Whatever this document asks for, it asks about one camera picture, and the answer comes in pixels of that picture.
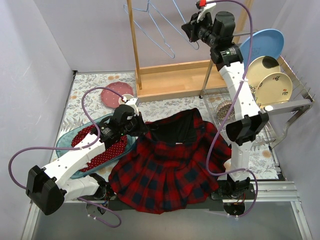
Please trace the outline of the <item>red plaid skirt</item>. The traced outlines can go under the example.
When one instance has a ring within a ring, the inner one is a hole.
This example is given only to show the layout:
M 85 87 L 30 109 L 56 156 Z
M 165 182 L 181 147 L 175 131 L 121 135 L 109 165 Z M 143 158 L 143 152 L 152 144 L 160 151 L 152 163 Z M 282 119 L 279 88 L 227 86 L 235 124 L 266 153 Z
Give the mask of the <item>red plaid skirt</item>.
M 204 202 L 218 189 L 231 149 L 197 108 L 147 124 L 133 150 L 112 169 L 117 197 L 139 212 L 162 214 Z

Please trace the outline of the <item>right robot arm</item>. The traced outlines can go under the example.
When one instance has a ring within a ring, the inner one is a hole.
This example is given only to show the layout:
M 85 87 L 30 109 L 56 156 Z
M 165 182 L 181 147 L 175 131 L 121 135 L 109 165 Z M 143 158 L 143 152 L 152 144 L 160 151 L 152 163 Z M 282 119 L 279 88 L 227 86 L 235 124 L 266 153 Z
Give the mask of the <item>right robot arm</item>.
M 235 17 L 228 11 L 220 11 L 215 17 L 210 12 L 197 12 L 189 22 L 182 25 L 190 42 L 201 40 L 210 47 L 210 57 L 224 79 L 230 98 L 235 121 L 225 130 L 231 141 L 230 168 L 226 180 L 218 192 L 220 195 L 237 199 L 250 188 L 249 156 L 256 135 L 269 121 L 253 98 L 245 76 L 244 60 L 240 48 L 233 42 Z

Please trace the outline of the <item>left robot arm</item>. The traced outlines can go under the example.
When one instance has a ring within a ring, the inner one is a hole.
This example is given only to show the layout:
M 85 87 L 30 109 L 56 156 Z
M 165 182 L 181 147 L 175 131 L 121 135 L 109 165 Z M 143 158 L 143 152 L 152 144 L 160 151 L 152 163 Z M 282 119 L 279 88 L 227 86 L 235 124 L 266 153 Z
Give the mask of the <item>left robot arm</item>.
M 148 131 L 136 104 L 128 101 L 117 107 L 110 118 L 103 119 L 78 144 L 44 167 L 35 165 L 27 176 L 26 195 L 45 214 L 56 212 L 65 201 L 82 196 L 101 200 L 106 196 L 107 183 L 96 173 L 72 179 L 94 157 L 118 142 L 122 136 L 137 137 Z

